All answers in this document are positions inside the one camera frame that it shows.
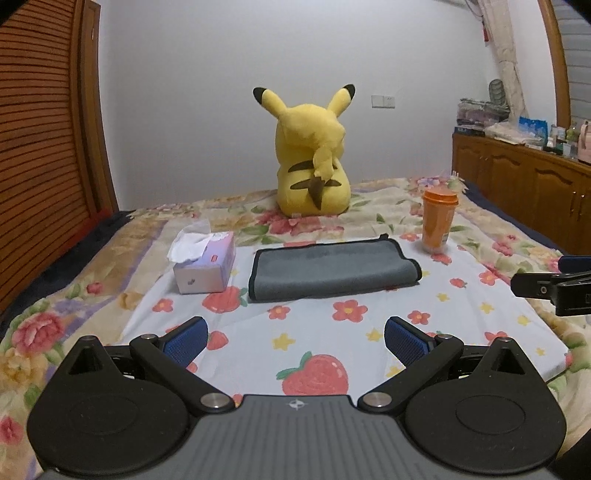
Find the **white wall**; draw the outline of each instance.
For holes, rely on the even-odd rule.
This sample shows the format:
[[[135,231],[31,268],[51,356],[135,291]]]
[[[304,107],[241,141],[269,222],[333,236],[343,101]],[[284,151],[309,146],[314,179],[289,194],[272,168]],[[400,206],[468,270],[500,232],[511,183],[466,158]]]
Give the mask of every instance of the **white wall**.
[[[496,76],[481,25],[441,0],[100,3],[103,120],[124,209],[275,188],[275,121],[256,86],[323,105],[354,83],[341,117],[351,181],[439,174],[459,99],[487,98]],[[372,110],[371,94],[395,95],[396,109]]]
[[[538,0],[509,0],[517,65],[530,118],[556,123],[554,69]]]

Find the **gray gripper housing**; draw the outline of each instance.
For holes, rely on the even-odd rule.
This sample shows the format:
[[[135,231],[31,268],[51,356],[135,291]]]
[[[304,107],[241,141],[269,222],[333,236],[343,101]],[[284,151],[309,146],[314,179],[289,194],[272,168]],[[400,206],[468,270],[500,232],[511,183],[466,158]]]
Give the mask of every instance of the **gray gripper housing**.
[[[556,480],[547,470],[513,480]],[[247,395],[230,413],[202,418],[184,444],[122,480],[491,480],[420,453],[397,421],[354,408],[350,397]],[[55,471],[40,480],[71,480]]]

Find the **pink bag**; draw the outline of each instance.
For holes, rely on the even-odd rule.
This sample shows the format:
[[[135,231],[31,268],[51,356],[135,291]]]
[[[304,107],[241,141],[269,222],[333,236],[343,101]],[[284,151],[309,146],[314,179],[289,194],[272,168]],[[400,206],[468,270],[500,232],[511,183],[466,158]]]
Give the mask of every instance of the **pink bag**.
[[[589,121],[581,127],[581,135],[579,137],[579,160],[591,164],[591,131],[589,129]]]

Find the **storage box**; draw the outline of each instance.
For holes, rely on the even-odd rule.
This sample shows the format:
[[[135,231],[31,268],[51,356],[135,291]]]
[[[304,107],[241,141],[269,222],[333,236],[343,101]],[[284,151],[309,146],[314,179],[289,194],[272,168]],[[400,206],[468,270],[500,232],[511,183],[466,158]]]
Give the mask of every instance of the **storage box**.
[[[235,257],[234,233],[215,233],[199,259],[177,263],[173,267],[179,292],[186,294],[224,291]]]

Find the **pikachu ear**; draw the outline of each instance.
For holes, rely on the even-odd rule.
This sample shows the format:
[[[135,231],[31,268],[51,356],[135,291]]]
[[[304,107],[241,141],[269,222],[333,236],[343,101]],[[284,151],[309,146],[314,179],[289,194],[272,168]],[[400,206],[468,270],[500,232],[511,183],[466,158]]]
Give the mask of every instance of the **pikachu ear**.
[[[279,118],[287,110],[279,96],[266,88],[256,87],[252,93],[256,101],[275,118]]]
[[[355,87],[352,84],[345,85],[341,90],[335,93],[335,96],[330,101],[327,110],[333,112],[337,117],[340,116],[347,107],[351,104],[351,100],[355,95]]]

